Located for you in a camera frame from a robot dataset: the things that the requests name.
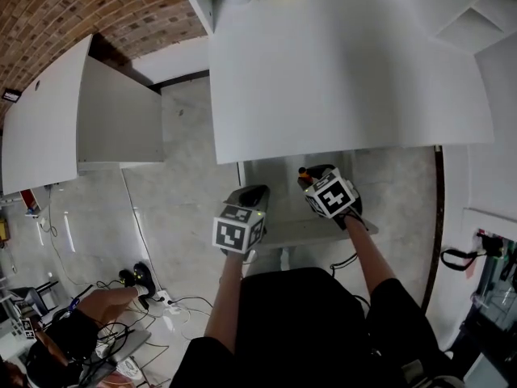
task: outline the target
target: black shirt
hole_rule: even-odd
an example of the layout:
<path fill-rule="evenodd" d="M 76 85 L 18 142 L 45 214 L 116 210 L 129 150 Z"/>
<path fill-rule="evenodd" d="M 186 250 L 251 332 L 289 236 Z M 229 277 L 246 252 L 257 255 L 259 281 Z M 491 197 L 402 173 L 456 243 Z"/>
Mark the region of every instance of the black shirt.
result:
<path fill-rule="evenodd" d="M 447 358 L 398 280 L 377 287 L 367 321 L 327 272 L 304 268 L 244 279 L 235 356 L 195 339 L 170 386 L 405 386 L 401 367 L 415 359 L 445 372 Z"/>

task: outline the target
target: black sneaker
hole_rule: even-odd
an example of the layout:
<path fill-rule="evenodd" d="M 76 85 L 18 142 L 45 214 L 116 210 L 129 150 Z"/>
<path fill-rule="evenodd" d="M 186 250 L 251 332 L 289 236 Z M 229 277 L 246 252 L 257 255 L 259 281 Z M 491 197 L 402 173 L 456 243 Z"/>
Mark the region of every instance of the black sneaker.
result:
<path fill-rule="evenodd" d="M 149 294 L 142 296 L 146 299 L 153 297 L 156 293 L 156 286 L 154 285 L 153 276 L 151 275 L 149 268 L 144 263 L 138 262 L 133 267 L 133 273 L 137 285 L 142 285 L 149 290 Z"/>
<path fill-rule="evenodd" d="M 132 288 L 136 284 L 135 277 L 127 268 L 120 270 L 119 280 L 125 288 Z"/>

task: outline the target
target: fiducial marker cube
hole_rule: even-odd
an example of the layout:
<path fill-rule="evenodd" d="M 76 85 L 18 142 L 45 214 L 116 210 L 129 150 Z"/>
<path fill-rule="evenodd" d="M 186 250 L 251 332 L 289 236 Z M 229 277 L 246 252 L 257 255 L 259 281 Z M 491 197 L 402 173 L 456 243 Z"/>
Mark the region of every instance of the fiducial marker cube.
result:
<path fill-rule="evenodd" d="M 338 168 L 306 188 L 304 194 L 314 211 L 327 218 L 334 217 L 355 202 L 354 194 Z"/>
<path fill-rule="evenodd" d="M 266 214 L 224 204 L 213 219 L 212 245 L 245 254 L 263 236 Z"/>

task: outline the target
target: chair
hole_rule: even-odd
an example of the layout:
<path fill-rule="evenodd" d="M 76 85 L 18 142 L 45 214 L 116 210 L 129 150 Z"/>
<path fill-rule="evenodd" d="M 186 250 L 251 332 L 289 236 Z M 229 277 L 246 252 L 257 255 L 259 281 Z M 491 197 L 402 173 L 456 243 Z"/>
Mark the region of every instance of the chair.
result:
<path fill-rule="evenodd" d="M 33 306 L 34 310 L 43 317 L 56 309 L 57 306 L 49 309 L 41 296 L 50 292 L 50 289 L 58 283 L 59 281 L 47 282 L 37 288 L 16 288 L 9 289 L 9 292 L 18 299 L 22 299 L 29 306 Z"/>

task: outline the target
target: concrete floor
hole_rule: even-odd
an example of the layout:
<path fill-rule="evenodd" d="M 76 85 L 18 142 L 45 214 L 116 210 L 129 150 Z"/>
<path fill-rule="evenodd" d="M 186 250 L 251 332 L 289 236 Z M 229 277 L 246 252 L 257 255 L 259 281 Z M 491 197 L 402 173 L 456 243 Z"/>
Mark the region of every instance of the concrete floor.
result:
<path fill-rule="evenodd" d="M 160 285 L 172 298 L 202 296 L 213 301 L 225 257 L 211 245 L 212 217 L 217 203 L 238 187 L 237 167 L 216 165 L 208 78 L 169 86 L 162 96 L 166 161 L 127 169 L 124 175 Z M 435 231 L 433 149 L 361 150 L 351 154 L 351 161 L 364 216 L 380 231 L 374 241 L 421 303 Z M 13 274 L 8 254 L 0 254 L 2 270 L 11 274 L 9 286 L 41 285 L 51 272 L 62 284 L 57 299 L 66 302 L 87 284 L 113 280 L 121 268 L 148 258 L 120 171 L 91 172 L 62 183 L 52 191 L 51 210 L 57 228 L 53 241 L 64 269 L 49 234 L 40 236 L 36 221 L 24 217 L 20 206 L 4 209 L 17 268 Z M 299 247 L 297 254 L 328 268 L 352 255 L 353 248 L 345 241 Z M 359 263 L 338 271 L 337 279 L 353 293 L 367 295 Z M 210 312 L 202 301 L 182 306 Z M 162 316 L 163 308 L 152 305 L 150 313 Z M 128 315 L 128 323 L 141 316 Z M 201 336 L 208 319 L 191 312 L 183 325 L 188 312 L 167 316 L 149 328 L 151 343 L 170 345 L 144 369 L 154 383 L 174 375 L 187 339 Z M 137 326 L 150 323 L 151 318 L 145 318 Z M 137 363 L 143 365 L 160 350 L 144 346 L 136 354 Z"/>

